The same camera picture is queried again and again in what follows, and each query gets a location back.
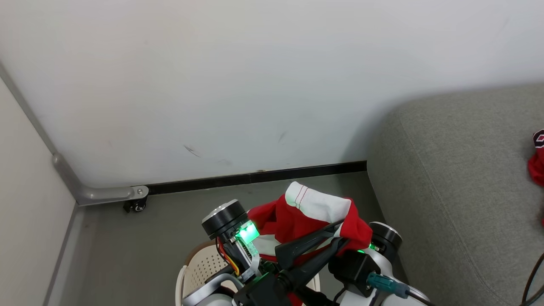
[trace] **green led light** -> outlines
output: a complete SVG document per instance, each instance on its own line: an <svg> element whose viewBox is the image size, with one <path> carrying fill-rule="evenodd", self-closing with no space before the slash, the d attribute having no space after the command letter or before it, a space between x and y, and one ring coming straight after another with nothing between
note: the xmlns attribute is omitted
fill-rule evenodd
<svg viewBox="0 0 544 306"><path fill-rule="evenodd" d="M369 249L373 249L373 250L376 250L376 246L373 245L372 243L368 246ZM363 250L357 250L357 252L360 252L360 253L364 253Z"/></svg>
<svg viewBox="0 0 544 306"><path fill-rule="evenodd" d="M257 231L257 228L253 222L249 221L244 225L247 226L240 229L240 232L236 234L237 237L240 237L245 243L250 243L255 238L259 237L259 232Z"/></svg>

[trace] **red stitching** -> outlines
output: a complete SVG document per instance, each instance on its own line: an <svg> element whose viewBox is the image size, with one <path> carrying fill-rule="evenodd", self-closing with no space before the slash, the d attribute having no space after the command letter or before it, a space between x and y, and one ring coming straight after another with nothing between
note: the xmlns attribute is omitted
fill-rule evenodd
<svg viewBox="0 0 544 306"><path fill-rule="evenodd" d="M300 204L302 204L302 199L306 195L306 191L304 191L304 194L302 195L302 198L300 198L299 207L300 207Z"/></svg>
<svg viewBox="0 0 544 306"><path fill-rule="evenodd" d="M299 194L296 195L296 198L295 198L295 207L296 207L296 200L299 198L299 195L300 193L302 192L302 189L304 188L304 186L300 186L300 190L299 190Z"/></svg>

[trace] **floor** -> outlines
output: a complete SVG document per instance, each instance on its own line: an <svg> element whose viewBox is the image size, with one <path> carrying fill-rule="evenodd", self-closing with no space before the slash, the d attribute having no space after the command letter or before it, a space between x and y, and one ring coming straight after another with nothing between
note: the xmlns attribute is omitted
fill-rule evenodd
<svg viewBox="0 0 544 306"><path fill-rule="evenodd" d="M151 196L141 213L119 204L88 207L60 305L174 305L177 274L192 248L208 240L201 220L232 199L250 209L277 199L295 180ZM366 172L297 179L318 191L349 197L367 222L384 221ZM395 267L406 279L402 267ZM321 289L330 299L342 288L327 268Z"/></svg>

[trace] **chair backrest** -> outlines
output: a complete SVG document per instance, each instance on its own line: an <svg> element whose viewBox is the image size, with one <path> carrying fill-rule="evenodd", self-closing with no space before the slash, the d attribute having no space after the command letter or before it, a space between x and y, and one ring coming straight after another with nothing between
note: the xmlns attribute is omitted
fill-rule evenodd
<svg viewBox="0 0 544 306"><path fill-rule="evenodd" d="M213 242L206 242L196 247L187 257L185 266L180 270L177 277L176 306L182 306L181 300L183 297L202 286L206 279L219 272L226 265L227 263L217 253ZM237 291L231 281L224 281L221 284L234 292ZM315 291L320 291L319 275L316 275L307 286Z"/></svg>
<svg viewBox="0 0 544 306"><path fill-rule="evenodd" d="M227 263L215 246L200 249L187 264L183 280L183 296L202 286L206 279L223 269Z"/></svg>

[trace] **red cloth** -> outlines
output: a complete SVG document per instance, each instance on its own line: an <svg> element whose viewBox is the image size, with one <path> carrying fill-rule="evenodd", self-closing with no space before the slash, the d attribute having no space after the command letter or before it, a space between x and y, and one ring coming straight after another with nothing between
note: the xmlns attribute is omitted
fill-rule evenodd
<svg viewBox="0 0 544 306"><path fill-rule="evenodd" d="M251 209L248 216L261 234L253 241L255 247L262 258L271 261L276 261L274 247L278 244L303 237L341 219L344 222L335 237L350 239L344 250L366 249L372 238L372 229L359 218L351 199L320 193L297 182L292 183L278 200ZM302 255L295 264L313 257L325 246ZM289 298L293 306L302 305L296 296Z"/></svg>
<svg viewBox="0 0 544 306"><path fill-rule="evenodd" d="M529 159L529 175L535 183L544 187L544 129L533 134L536 153Z"/></svg>

